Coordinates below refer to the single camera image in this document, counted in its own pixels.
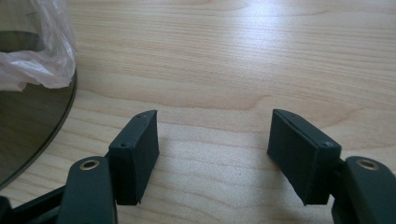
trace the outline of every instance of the wooden table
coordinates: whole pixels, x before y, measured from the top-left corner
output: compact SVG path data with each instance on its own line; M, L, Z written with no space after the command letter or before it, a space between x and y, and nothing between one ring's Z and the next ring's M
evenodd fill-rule
M46 151L0 191L13 206L104 155L157 109L161 155L120 223L332 223L267 154L273 108L396 172L396 2L67 1L78 92Z

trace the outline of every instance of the black mount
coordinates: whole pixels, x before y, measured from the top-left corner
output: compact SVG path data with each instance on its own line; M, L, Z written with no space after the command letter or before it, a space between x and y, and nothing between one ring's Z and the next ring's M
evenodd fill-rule
M0 224L110 224L117 204L141 202L159 156L157 111L134 116L104 157L72 165L64 187L14 209L0 197Z
M340 159L341 146L300 116L273 111L269 156L304 205L335 201L335 224L395 223L396 178L378 161Z

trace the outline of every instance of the screw hole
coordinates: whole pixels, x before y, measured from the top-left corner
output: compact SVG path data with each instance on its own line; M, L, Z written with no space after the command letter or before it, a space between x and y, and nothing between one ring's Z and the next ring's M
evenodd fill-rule
M379 170L379 166L373 161L358 160L357 164L367 170Z
M334 146L334 144L331 143L331 142L323 142L321 145L322 145L323 147L332 147L332 146Z
M94 161L84 161L80 166L79 169L87 171L91 170L99 165L99 161L94 160Z

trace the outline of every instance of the plastic bag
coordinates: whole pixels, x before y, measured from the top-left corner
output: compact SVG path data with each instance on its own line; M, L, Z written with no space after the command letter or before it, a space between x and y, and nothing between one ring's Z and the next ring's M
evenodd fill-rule
M27 41L18 46L29 50L7 52L10 38L14 44ZM64 0L0 0L0 91L22 91L26 83L68 86L76 70L75 45Z

